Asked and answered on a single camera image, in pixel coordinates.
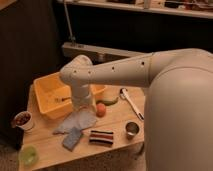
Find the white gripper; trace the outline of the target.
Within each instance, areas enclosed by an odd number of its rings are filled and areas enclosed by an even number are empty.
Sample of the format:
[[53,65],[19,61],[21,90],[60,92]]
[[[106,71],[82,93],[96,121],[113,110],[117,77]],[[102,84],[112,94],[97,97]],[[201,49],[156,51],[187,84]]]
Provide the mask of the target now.
[[83,107],[96,110],[94,97],[89,87],[72,88],[71,101],[72,101],[72,106],[74,111],[77,111]]

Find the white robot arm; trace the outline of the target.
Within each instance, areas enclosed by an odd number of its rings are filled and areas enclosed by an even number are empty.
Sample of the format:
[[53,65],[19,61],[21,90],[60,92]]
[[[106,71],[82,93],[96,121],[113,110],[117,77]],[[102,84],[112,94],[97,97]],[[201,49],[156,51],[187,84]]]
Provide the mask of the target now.
[[60,70],[60,78],[77,106],[88,102],[88,84],[147,88],[147,170],[213,171],[212,53],[169,50],[99,65],[79,55]]

